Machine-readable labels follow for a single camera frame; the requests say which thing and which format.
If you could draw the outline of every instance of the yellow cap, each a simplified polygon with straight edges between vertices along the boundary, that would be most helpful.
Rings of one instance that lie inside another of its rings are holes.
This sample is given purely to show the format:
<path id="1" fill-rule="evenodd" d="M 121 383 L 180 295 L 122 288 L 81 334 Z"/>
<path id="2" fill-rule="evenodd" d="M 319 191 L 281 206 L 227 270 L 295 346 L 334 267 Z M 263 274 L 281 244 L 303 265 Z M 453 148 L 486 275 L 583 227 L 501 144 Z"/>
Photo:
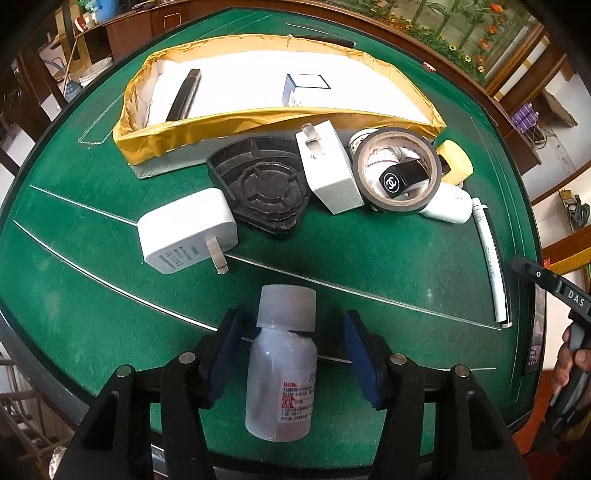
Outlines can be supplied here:
<path id="1" fill-rule="evenodd" d="M 443 176 L 441 181 L 459 185 L 474 172 L 470 158 L 457 143 L 445 140 L 437 147 L 436 151 L 445 158 L 451 169 L 449 173 Z"/>

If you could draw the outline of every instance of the glass panel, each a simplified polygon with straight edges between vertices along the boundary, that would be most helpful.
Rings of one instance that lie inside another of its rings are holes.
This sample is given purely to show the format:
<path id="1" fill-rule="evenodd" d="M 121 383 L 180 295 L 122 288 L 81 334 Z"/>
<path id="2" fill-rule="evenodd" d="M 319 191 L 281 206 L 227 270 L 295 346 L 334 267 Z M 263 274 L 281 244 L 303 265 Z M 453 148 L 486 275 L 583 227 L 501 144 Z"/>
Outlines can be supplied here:
<path id="1" fill-rule="evenodd" d="M 483 85 L 536 23 L 517 0 L 324 1 L 402 30 Z"/>

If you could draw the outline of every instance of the black and white tube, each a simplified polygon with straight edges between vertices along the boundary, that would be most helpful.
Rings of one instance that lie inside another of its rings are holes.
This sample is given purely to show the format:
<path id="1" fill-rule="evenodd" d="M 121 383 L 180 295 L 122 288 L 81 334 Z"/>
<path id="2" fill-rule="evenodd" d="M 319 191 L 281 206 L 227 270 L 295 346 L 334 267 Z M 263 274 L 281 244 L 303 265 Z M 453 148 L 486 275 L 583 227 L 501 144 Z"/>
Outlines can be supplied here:
<path id="1" fill-rule="evenodd" d="M 495 248 L 495 241 L 492 237 L 491 227 L 486 220 L 485 208 L 487 207 L 480 202 L 480 198 L 476 197 L 472 199 L 473 215 L 476 221 L 478 234 L 480 235 L 482 248 L 484 250 L 489 277 L 491 279 L 492 299 L 495 306 L 495 320 L 498 323 L 507 324 L 506 295 L 501 273 L 501 264 Z"/>

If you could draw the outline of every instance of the translucent white bottle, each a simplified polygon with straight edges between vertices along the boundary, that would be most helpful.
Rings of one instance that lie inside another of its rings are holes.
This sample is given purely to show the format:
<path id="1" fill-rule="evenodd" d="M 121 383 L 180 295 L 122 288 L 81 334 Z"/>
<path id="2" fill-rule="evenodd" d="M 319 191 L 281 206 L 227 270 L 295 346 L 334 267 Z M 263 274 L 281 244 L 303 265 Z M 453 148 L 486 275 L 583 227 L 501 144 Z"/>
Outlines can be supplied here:
<path id="1" fill-rule="evenodd" d="M 295 285 L 261 291 L 248 364 L 246 428 L 270 442 L 291 442 L 310 431 L 317 351 L 298 332 L 314 332 L 316 292 Z"/>

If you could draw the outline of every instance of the purple object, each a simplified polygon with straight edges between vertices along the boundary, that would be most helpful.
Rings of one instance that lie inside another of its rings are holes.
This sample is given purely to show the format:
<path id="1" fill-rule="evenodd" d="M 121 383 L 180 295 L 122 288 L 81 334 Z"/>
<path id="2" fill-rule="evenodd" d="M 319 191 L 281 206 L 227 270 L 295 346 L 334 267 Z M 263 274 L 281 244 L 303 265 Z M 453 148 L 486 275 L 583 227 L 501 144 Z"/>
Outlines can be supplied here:
<path id="1" fill-rule="evenodd" d="M 521 133 L 528 131 L 531 127 L 538 124 L 538 113 L 534 112 L 531 103 L 526 103 L 513 115 L 511 115 L 511 121 L 515 125 L 516 129 Z"/>

